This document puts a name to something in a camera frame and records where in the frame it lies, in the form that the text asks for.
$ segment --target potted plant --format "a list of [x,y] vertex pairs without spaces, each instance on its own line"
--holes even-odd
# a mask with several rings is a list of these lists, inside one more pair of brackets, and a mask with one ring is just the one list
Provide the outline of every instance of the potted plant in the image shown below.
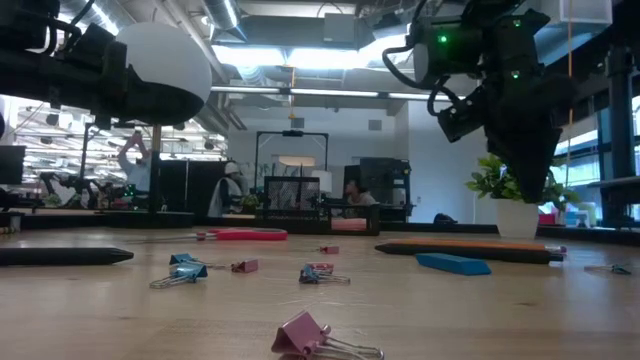
[[60,200],[60,196],[58,194],[51,194],[42,199],[44,206],[47,208],[56,208],[62,204],[62,200]]
[[567,213],[567,204],[580,203],[580,196],[575,191],[567,189],[563,184],[556,181],[553,172],[549,171],[547,177],[547,184],[542,194],[543,203],[553,203],[553,206],[558,209],[556,216],[556,224],[565,225],[565,214]]
[[242,199],[242,213],[243,214],[255,214],[256,208],[260,204],[258,197],[254,194],[245,196]]
[[489,195],[497,201],[497,225],[500,236],[532,239],[538,228],[538,204],[527,204],[515,177],[495,155],[478,159],[482,172],[471,174],[473,181],[465,185],[478,192],[478,198]]

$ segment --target green plant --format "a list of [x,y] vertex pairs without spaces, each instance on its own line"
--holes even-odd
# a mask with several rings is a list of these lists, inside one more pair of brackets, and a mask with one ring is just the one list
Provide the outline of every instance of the green plant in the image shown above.
[[[478,198],[489,195],[493,199],[522,201],[522,194],[516,178],[511,175],[500,158],[490,154],[486,158],[478,159],[478,165],[482,172],[472,173],[473,181],[465,184],[469,190],[479,193]],[[557,162],[553,164],[555,167],[561,165],[561,163]],[[548,202],[553,203],[558,211],[564,212],[567,209],[567,204],[579,203],[580,197],[575,191],[567,189],[563,184],[558,183],[553,172],[549,170],[541,204]]]
[[62,200],[60,200],[60,196],[58,196],[58,194],[51,194],[42,199],[42,202],[49,207],[58,207],[62,203]]
[[522,194],[516,179],[506,169],[500,158],[489,154],[486,158],[478,159],[482,172],[471,173],[473,181],[465,185],[469,190],[478,192],[478,198],[489,195],[492,199],[510,199],[522,201]]
[[567,211],[567,204],[578,204],[580,196],[575,191],[566,188],[562,183],[556,181],[553,172],[549,171],[547,184],[542,193],[542,203],[553,203],[559,212]]
[[242,206],[245,208],[253,208],[255,209],[260,204],[258,197],[256,195],[247,195],[242,199]]

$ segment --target blue eraser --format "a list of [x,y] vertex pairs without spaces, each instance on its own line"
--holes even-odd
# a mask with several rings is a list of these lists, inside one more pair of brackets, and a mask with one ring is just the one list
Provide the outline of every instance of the blue eraser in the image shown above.
[[461,275],[489,275],[491,269],[484,260],[469,259],[448,254],[416,254],[418,263],[422,266],[448,271]]

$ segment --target person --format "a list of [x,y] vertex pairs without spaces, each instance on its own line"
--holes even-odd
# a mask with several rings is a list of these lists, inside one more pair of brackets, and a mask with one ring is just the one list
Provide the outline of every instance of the person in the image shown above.
[[222,217],[223,214],[242,211],[241,202],[247,195],[247,181],[238,164],[233,161],[225,165],[224,174],[213,190],[207,214],[209,217]]
[[349,205],[370,206],[377,204],[377,201],[371,196],[369,191],[360,184],[357,179],[351,179],[344,189],[347,194],[347,202]]
[[[133,164],[127,159],[129,149],[138,145],[142,159],[136,159]],[[122,171],[127,174],[127,185],[133,185],[137,192],[149,192],[149,182],[151,178],[151,153],[147,150],[142,140],[142,134],[136,131],[118,153],[118,164]]]

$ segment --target table surface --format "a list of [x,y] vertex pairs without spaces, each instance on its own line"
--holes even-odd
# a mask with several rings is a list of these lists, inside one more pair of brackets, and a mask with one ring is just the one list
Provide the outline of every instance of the table surface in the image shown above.
[[[135,243],[190,231],[78,229],[0,237],[0,247],[114,245],[112,266],[0,269],[0,358],[66,360],[278,359],[283,322],[307,310],[335,337],[382,348],[386,359],[632,359],[640,355],[638,276],[585,265],[640,264],[640,249],[577,242],[563,263],[490,261],[465,277],[420,267],[374,245],[417,234],[290,236],[288,242]],[[428,235],[496,239],[494,236]],[[315,252],[339,245],[340,254]],[[172,253],[260,270],[211,270],[197,284],[154,290]],[[351,285],[300,285],[305,262],[330,261]]]

